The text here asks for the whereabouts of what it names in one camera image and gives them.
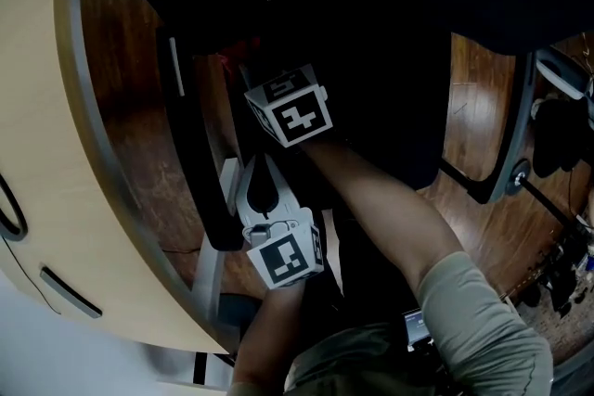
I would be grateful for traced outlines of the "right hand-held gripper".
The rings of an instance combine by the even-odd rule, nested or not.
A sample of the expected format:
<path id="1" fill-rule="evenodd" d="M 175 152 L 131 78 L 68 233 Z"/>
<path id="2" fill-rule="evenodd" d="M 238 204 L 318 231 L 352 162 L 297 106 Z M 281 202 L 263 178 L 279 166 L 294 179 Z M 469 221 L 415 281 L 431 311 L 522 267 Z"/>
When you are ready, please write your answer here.
<path id="1" fill-rule="evenodd" d="M 246 100 L 256 119 L 282 146 L 291 147 L 332 128 L 328 94 L 311 64 L 254 87 L 252 73 L 239 63 Z"/>

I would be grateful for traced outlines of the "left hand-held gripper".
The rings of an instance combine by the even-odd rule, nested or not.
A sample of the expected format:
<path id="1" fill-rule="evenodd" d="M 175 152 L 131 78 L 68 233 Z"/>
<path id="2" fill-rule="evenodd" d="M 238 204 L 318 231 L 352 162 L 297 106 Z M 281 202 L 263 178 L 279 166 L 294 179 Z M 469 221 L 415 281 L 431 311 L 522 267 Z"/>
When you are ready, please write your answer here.
<path id="1" fill-rule="evenodd" d="M 268 206 L 268 175 L 274 186 Z M 289 287 L 324 270 L 320 232 L 273 159 L 254 155 L 245 167 L 236 208 L 250 244 L 247 255 L 269 289 Z"/>

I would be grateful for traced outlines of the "black office chair seat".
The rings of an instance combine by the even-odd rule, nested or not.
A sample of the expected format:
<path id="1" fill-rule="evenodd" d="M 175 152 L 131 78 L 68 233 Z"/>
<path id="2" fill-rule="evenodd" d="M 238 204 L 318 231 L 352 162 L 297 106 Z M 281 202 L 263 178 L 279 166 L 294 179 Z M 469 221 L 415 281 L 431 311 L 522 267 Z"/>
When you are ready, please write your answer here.
<path id="1" fill-rule="evenodd" d="M 415 190 L 433 183 L 442 157 L 451 40 L 437 33 L 435 54 L 417 35 L 260 36 L 245 64 L 256 83 L 311 64 L 329 94 L 333 135 Z"/>

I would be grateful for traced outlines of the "person's right forearm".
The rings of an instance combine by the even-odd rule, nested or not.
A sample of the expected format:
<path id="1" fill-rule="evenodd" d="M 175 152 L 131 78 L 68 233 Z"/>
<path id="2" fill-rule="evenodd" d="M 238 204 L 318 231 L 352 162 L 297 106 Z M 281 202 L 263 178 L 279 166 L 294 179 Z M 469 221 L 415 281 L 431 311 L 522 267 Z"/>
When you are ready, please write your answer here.
<path id="1" fill-rule="evenodd" d="M 302 150 L 373 244 L 403 274 L 415 296 L 438 262 L 463 251 L 454 231 L 429 201 L 350 148 L 312 140 L 302 143 Z"/>

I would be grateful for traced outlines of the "person's left forearm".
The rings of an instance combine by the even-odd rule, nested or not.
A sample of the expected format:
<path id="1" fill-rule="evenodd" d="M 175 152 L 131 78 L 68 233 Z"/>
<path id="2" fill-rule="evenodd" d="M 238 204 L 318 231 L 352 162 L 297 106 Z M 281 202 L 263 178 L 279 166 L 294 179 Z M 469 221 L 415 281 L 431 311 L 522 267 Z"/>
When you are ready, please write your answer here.
<path id="1" fill-rule="evenodd" d="M 233 382 L 283 391 L 291 364 L 299 354 L 305 283 L 272 289 L 245 333 L 234 366 Z"/>

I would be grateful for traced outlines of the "white desk leg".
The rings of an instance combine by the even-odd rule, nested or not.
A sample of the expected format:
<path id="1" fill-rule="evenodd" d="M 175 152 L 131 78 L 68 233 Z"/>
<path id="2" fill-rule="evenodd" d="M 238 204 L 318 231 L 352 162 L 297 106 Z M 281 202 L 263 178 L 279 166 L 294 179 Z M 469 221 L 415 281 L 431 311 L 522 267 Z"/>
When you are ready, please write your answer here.
<path id="1" fill-rule="evenodd" d="M 226 202 L 226 210 L 231 217 L 236 215 L 235 195 L 242 168 L 237 157 L 225 159 L 219 184 Z M 217 329 L 231 329 L 219 317 L 219 301 L 226 253 L 216 250 L 207 234 L 203 235 L 198 261 L 196 264 L 192 298 L 205 315 L 207 321 Z"/>

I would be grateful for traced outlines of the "person's black trousers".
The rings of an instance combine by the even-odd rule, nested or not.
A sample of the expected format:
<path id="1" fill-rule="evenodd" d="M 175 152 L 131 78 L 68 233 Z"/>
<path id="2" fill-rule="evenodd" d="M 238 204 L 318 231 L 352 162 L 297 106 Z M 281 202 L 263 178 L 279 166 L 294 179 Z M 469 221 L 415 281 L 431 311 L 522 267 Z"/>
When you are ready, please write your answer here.
<path id="1" fill-rule="evenodd" d="M 335 213 L 334 228 L 342 285 L 328 261 L 322 273 L 305 281 L 302 318 L 307 331 L 331 335 L 351 327 L 389 324 L 405 332 L 405 313 L 419 305 L 402 273 L 346 208 Z"/>

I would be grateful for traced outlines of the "small waist-worn device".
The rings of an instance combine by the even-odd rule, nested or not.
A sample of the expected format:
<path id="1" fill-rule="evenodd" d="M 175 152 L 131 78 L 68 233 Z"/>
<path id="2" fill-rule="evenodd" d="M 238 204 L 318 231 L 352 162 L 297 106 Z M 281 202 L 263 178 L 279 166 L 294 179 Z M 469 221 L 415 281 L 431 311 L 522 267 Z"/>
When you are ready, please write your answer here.
<path id="1" fill-rule="evenodd" d="M 425 325 L 420 309 L 403 314 L 407 332 L 407 350 L 420 351 L 433 344 L 433 338 Z"/>

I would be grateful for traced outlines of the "person's olive t-shirt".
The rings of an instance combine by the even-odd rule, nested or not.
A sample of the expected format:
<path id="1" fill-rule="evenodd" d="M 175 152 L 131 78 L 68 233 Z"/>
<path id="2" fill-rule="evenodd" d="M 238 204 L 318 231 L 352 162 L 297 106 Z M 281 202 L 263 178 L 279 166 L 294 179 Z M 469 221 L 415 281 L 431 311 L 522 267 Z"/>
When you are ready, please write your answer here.
<path id="1" fill-rule="evenodd" d="M 548 342 L 503 303 L 464 252 L 438 262 L 420 285 L 420 309 L 453 382 L 469 396 L 549 396 Z M 386 324 L 322 339 L 293 360 L 282 392 L 234 383 L 227 396 L 435 396 L 428 371 L 398 355 Z"/>

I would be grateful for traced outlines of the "black pole stand round base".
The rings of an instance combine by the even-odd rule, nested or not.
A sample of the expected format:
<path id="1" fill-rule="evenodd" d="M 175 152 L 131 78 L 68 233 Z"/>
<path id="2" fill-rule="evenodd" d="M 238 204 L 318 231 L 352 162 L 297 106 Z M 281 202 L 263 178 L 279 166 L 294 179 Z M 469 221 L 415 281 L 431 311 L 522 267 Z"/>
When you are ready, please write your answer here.
<path id="1" fill-rule="evenodd" d="M 577 233 L 581 234 L 594 231 L 594 228 L 590 225 L 583 224 L 575 216 L 573 218 L 567 217 L 551 200 L 549 200 L 528 180 L 530 172 L 530 161 L 528 159 L 520 160 L 510 173 L 510 178 L 505 187 L 505 194 L 514 196 L 522 189 L 525 189 L 564 227 L 575 230 Z"/>

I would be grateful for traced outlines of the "white frame equipment cart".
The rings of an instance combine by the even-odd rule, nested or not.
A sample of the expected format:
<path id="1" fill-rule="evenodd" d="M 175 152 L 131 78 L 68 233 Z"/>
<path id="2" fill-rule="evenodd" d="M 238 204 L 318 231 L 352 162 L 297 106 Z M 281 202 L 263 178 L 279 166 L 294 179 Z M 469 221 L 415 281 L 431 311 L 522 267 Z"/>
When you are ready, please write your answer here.
<path id="1" fill-rule="evenodd" d="M 563 318 L 571 309 L 574 295 L 578 302 L 585 298 L 586 291 L 578 291 L 582 274 L 586 271 L 590 253 L 588 246 L 594 238 L 594 227 L 583 217 L 575 216 L 572 224 L 566 226 L 553 248 L 543 254 L 543 261 L 536 266 L 536 273 L 521 284 L 514 299 L 536 308 L 541 301 L 542 291 L 549 293 L 553 312 Z"/>

